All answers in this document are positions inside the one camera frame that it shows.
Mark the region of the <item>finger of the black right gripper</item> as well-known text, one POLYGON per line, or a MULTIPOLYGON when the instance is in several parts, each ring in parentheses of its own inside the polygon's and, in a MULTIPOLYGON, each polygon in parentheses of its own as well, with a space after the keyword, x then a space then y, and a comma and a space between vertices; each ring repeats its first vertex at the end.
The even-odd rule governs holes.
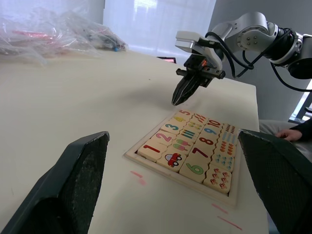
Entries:
POLYGON ((192 77, 192 81, 193 81, 193 87, 192 87, 191 91, 189 92, 190 97, 194 94, 194 92, 200 86, 200 80, 199 79, 192 77))
POLYGON ((184 103, 189 97, 189 92, 193 87, 192 76, 184 76, 174 90, 172 97, 172 105, 178 106, 184 103))

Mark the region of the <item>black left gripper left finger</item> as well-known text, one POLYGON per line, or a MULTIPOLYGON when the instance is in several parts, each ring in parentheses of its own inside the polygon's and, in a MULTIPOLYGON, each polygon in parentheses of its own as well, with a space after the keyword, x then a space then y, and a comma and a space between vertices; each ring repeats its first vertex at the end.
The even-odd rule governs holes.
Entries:
POLYGON ((3 234, 86 234, 101 189, 110 135, 70 143, 3 228, 3 234))

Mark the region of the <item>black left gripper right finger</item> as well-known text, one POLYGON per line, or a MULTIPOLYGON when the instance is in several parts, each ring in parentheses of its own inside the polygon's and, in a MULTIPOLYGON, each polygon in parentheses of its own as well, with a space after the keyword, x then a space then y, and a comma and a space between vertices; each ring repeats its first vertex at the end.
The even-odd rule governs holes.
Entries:
POLYGON ((281 234, 312 232, 312 163, 292 143, 241 129, 240 142, 255 189, 281 234))

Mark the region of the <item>person's bare hand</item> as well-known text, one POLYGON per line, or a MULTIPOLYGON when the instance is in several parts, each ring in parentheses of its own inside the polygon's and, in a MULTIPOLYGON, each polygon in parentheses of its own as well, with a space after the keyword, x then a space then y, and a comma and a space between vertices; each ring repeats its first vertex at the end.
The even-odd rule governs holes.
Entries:
POLYGON ((302 133, 298 130, 284 129, 278 132, 275 136, 287 141, 298 141, 301 139, 302 133))

